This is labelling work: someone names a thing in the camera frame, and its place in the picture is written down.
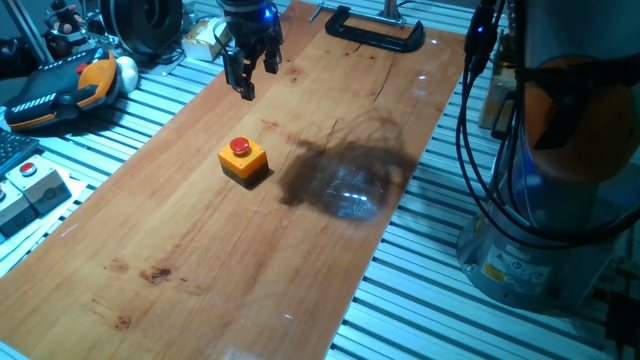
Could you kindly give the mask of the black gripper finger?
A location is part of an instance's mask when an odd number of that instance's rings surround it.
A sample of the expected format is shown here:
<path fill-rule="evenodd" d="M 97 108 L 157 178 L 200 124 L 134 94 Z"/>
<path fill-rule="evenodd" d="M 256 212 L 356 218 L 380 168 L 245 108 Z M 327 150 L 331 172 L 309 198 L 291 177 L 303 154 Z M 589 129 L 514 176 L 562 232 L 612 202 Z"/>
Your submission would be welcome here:
<path fill-rule="evenodd" d="M 265 37 L 265 59 L 263 61 L 265 71 L 270 74 L 277 74 L 279 65 L 282 62 L 280 46 L 283 44 L 282 32 L 273 29 Z"/>
<path fill-rule="evenodd" d="M 248 55 L 241 48 L 225 49 L 223 54 L 225 78 L 228 85 L 241 95 L 241 98 L 252 101 L 255 98 L 255 86 L 251 81 L 255 69 L 256 57 Z"/>

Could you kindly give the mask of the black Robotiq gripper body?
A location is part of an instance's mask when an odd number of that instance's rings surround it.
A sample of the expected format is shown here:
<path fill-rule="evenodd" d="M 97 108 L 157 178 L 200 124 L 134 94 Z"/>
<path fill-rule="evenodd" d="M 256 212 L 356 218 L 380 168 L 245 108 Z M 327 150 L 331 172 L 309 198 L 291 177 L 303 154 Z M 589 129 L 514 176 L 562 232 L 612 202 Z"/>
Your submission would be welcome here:
<path fill-rule="evenodd" d="M 242 50 L 283 44 L 279 11 L 272 0 L 217 0 L 235 44 Z"/>

